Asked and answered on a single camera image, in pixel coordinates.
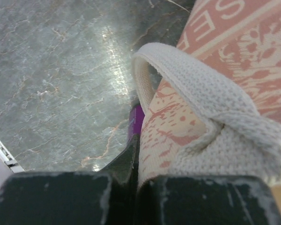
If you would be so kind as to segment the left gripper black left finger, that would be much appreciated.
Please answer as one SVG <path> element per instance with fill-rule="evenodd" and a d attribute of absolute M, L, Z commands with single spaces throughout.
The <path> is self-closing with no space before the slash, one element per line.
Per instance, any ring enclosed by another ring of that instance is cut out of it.
<path fill-rule="evenodd" d="M 0 188 L 0 225 L 131 225 L 140 136 L 98 172 L 23 172 Z"/>

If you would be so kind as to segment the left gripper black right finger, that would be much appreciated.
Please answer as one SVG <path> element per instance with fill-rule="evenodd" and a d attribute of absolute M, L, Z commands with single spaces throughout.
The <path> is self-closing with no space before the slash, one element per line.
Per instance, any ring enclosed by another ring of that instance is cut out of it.
<path fill-rule="evenodd" d="M 252 176 L 158 176 L 136 198 L 136 225 L 281 225 L 270 188 Z"/>

